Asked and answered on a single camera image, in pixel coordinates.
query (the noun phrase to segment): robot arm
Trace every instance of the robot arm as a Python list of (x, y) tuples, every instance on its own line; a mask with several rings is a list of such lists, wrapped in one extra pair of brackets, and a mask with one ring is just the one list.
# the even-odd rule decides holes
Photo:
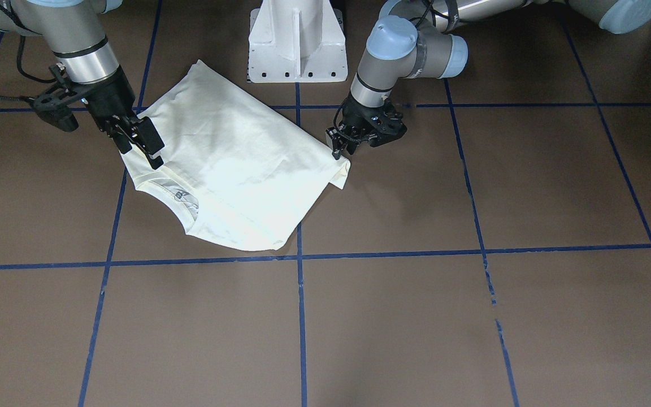
[[(366, 42), (366, 50), (346, 100), (326, 129), (338, 159), (362, 142), (372, 147), (406, 133), (390, 102), (398, 78), (455, 77), (468, 59), (466, 42), (449, 33), (464, 23), (552, 0), (388, 0)], [(627, 33), (651, 19), (651, 0), (569, 0), (569, 6), (612, 33)], [(336, 123), (338, 114), (343, 118)]]
[(137, 146), (152, 168), (163, 164), (164, 147), (149, 118), (138, 119), (134, 93), (97, 18), (121, 0), (0, 0), (0, 31), (44, 37), (59, 61), (50, 67), (56, 83), (28, 100), (38, 116), (71, 132), (78, 128), (69, 108), (82, 101), (100, 131), (122, 154)]

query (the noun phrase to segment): brown floor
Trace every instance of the brown floor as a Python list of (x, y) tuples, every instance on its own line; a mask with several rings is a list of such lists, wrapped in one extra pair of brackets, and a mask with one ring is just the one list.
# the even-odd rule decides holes
[[(102, 16), (138, 106), (202, 59), (322, 137), (350, 79), (246, 83), (258, 3)], [(382, 2), (348, 3), (352, 78)], [(651, 23), (530, 6), (457, 34), (465, 71), (401, 80), (406, 137), (278, 252), (184, 235), (85, 112), (66, 134), (0, 101), (0, 406), (651, 407)], [(17, 40), (0, 92), (38, 93)]]

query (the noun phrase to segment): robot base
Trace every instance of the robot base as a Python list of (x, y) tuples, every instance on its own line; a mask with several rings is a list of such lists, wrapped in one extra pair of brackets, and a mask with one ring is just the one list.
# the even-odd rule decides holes
[(348, 77), (346, 39), (328, 0), (264, 0), (250, 14), (249, 41), (251, 82), (342, 82)]

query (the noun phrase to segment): silver metal cylinder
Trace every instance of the silver metal cylinder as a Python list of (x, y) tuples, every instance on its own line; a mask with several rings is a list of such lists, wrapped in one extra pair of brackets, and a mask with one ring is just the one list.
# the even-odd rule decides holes
[(369, 89), (361, 80), (359, 80), (358, 77), (356, 77), (351, 84), (351, 95), (353, 95), (353, 98), (363, 106), (381, 107), (383, 106), (383, 101), (385, 101), (385, 99), (390, 95), (391, 89), (380, 92)]
[(95, 83), (114, 74), (119, 67), (109, 43), (102, 48), (84, 55), (67, 57), (67, 54), (57, 55), (67, 68), (70, 79), (77, 83)]
[[(512, 8), (530, 5), (530, 3), (532, 0), (457, 0), (459, 19), (464, 21), (483, 20), (489, 16), (512, 10)], [(442, 15), (449, 16), (449, 8), (445, 0), (435, 0), (433, 8)], [(400, 2), (391, 9), (390, 14), (411, 19), (423, 15), (424, 10), (426, 7), (421, 2)], [(449, 26), (449, 21), (442, 16), (436, 16), (435, 20), (432, 20), (431, 15), (427, 16), (427, 21), (431, 24), (436, 23), (436, 29), (444, 33)]]
[(82, 51), (105, 37), (90, 2), (70, 7), (45, 7), (26, 0), (11, 0), (11, 5), (27, 28), (44, 36), (52, 52)]

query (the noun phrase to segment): black gripper mount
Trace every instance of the black gripper mount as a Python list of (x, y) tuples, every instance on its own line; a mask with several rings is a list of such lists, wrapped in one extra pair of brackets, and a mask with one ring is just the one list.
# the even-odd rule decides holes
[(49, 67), (56, 83), (36, 98), (28, 100), (34, 112), (45, 122), (62, 131), (72, 132), (79, 127), (70, 104), (82, 101), (101, 132), (105, 132), (122, 154), (140, 149), (153, 170), (163, 164), (158, 152), (165, 147), (150, 118), (138, 118), (132, 111), (134, 93), (121, 67), (97, 83), (73, 82), (64, 66)]
[(396, 111), (387, 98), (381, 107), (367, 107), (358, 103), (349, 93), (343, 103), (343, 119), (338, 127), (326, 129), (326, 142), (334, 159), (341, 158), (343, 150), (354, 154), (356, 148), (367, 141), (371, 147), (396, 141), (406, 134), (408, 128), (401, 121), (403, 114)]

